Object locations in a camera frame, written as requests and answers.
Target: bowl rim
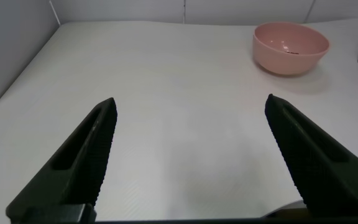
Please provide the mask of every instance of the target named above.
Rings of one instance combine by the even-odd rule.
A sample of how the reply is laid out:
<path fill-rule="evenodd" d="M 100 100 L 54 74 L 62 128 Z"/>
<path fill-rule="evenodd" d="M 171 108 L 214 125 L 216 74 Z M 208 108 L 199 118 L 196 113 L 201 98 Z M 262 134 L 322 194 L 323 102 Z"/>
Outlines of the bowl rim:
<path fill-rule="evenodd" d="M 256 34 L 255 34 L 255 33 L 256 33 L 256 30 L 257 30 L 259 27 L 262 27 L 262 26 L 267 25 L 267 24 L 291 24 L 291 25 L 295 25 L 295 26 L 298 26 L 298 27 L 304 27 L 304 28 L 307 28 L 307 29 L 309 29 L 309 30 L 312 30 L 313 32 L 316 32 L 316 33 L 319 34 L 321 37 L 323 37 L 323 38 L 327 41 L 327 43 L 328 43 L 327 49 L 324 50 L 324 51 L 322 51 L 322 52 L 318 52 L 318 53 L 315 53 L 315 54 L 291 54 L 292 56 L 295 56 L 295 57 L 297 57 L 297 56 L 307 57 L 307 56 L 324 55 L 324 54 L 326 54 L 326 53 L 328 52 L 328 50 L 331 48 L 331 43 L 329 42 L 329 40 L 327 39 L 327 37 L 325 37 L 322 33 L 318 32 L 317 30 L 315 30 L 315 29 L 313 29 L 313 28 L 310 28 L 310 27 L 308 27 L 308 26 L 304 26 L 304 25 L 302 25 L 302 24 L 298 24 L 298 23 L 296 23 L 296 22 L 280 22 L 280 21 L 278 21 L 278 22 L 264 22 L 263 24 L 258 25 L 258 26 L 255 28 L 255 30 L 254 30 L 254 38 L 255 38 L 256 40 L 258 40 L 258 42 L 261 43 L 263 46 L 267 47 L 268 49 L 272 49 L 272 50 L 274 50 L 274 51 L 276 51 L 276 52 L 279 52 L 279 53 L 283 53 L 283 54 L 285 54 L 285 55 L 288 55 L 288 53 L 286 53 L 286 52 L 282 52 L 281 50 L 277 50 L 277 49 L 275 49 L 275 48 L 273 48 L 273 47 L 271 47 L 271 46 L 268 46 L 267 44 L 265 44 L 265 43 L 263 43 L 261 40 L 259 40 L 259 38 L 256 36 Z"/>

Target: table surface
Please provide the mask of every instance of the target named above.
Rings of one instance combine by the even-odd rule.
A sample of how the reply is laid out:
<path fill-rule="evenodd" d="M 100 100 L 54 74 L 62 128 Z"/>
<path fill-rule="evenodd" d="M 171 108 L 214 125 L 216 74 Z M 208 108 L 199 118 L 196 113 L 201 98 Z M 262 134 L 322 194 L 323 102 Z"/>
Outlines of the table surface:
<path fill-rule="evenodd" d="M 264 115 L 288 100 L 358 156 L 358 19 L 283 78 L 252 61 L 254 26 L 63 25 L 0 99 L 0 223 L 9 202 L 100 101 L 118 122 L 98 220 L 259 217 L 300 200 Z"/>

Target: pink bowl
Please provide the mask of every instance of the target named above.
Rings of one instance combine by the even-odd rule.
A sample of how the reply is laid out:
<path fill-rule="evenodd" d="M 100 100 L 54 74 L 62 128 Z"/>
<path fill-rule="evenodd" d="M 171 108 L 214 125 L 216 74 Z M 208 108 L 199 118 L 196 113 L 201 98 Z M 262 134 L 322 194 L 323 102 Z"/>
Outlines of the pink bowl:
<path fill-rule="evenodd" d="M 313 68 L 329 49 L 318 31 L 291 22 L 269 22 L 254 32 L 255 60 L 267 70 L 295 75 Z"/>

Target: dark object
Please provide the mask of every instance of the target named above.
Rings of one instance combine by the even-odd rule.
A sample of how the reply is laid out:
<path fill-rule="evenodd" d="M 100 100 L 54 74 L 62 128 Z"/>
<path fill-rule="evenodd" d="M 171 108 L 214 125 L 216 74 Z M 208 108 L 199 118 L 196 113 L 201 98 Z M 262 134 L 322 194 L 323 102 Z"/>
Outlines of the dark object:
<path fill-rule="evenodd" d="M 117 122 L 112 98 L 96 105 L 57 152 L 6 208 L 12 223 L 27 209 L 64 204 L 95 205 Z"/>
<path fill-rule="evenodd" d="M 293 217 L 288 211 L 270 216 L 276 218 L 98 223 L 358 223 L 358 158 L 283 99 L 269 95 L 265 114 L 313 218 L 282 218 Z M 8 206 L 11 222 L 94 223 L 116 120 L 112 98 L 97 105 Z"/>
<path fill-rule="evenodd" d="M 29 208 L 21 223 L 93 223 L 96 212 L 90 204 Z"/>
<path fill-rule="evenodd" d="M 265 114 L 311 214 L 358 216 L 358 158 L 283 99 L 269 95 Z"/>

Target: white wall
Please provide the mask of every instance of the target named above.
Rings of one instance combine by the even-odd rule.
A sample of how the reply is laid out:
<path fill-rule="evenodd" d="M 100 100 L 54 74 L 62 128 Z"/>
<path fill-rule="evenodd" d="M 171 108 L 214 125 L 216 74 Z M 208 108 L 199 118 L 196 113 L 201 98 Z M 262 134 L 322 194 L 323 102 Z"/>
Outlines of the white wall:
<path fill-rule="evenodd" d="M 57 28 L 47 0 L 0 0 L 0 97 Z"/>
<path fill-rule="evenodd" d="M 358 17 L 358 0 L 52 0 L 71 21 L 183 22 L 257 25 L 267 21 L 322 22 Z"/>

